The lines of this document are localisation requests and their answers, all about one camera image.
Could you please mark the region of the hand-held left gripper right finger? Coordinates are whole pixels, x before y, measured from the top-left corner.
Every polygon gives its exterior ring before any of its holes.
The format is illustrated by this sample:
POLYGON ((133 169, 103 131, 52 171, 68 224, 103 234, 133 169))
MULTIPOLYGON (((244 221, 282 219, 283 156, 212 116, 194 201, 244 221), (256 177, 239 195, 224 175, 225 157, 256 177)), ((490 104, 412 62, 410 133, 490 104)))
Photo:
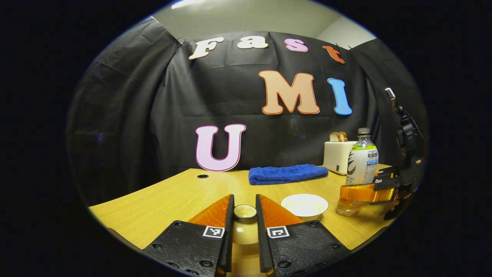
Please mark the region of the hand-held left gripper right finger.
POLYGON ((307 277, 346 258, 350 250, 320 221, 303 221, 256 195, 260 271, 268 277, 307 277))

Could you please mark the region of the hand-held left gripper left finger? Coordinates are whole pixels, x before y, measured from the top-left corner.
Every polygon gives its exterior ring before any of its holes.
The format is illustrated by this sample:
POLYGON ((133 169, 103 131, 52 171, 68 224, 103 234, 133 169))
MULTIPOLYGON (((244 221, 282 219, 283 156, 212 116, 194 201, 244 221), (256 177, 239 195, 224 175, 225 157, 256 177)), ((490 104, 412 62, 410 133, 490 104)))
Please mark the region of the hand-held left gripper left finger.
POLYGON ((192 219, 172 222, 143 251, 193 277, 225 277, 232 271, 234 207, 228 194, 192 219))

